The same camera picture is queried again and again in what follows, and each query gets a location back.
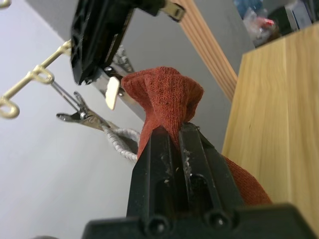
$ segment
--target hook rack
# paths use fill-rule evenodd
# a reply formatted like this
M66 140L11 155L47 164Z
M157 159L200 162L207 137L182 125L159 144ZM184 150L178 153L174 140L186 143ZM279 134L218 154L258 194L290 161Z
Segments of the hook rack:
M55 61L60 55L71 54L71 40L66 41L62 46L60 46L56 52L54 52L49 58L47 58L40 65L37 65L32 71L28 72L27 75L22 78L18 83L16 83L11 89L9 89L3 96L0 97L0 117L6 119L13 119L17 117L20 113L18 105L12 102L10 99L17 94L23 87L25 87L30 81L36 80L43 84L52 84L54 81L54 75L48 71L46 68ZM3 106L10 108L10 111L4 111L1 109Z

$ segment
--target white rope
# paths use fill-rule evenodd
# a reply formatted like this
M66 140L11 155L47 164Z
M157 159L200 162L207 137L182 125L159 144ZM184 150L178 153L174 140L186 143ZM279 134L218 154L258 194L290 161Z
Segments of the white rope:
M130 129L130 128L117 128L114 130L111 130L110 128L106 127L105 125L102 125L102 129L104 130L104 133L108 139L108 141L111 143L113 148L119 152L122 156L124 156L126 159L128 159L132 164L136 164L138 160L137 154L130 151L130 148L127 146L127 144L120 138L125 137L129 138L137 144L139 144L140 141L140 133L137 131Z

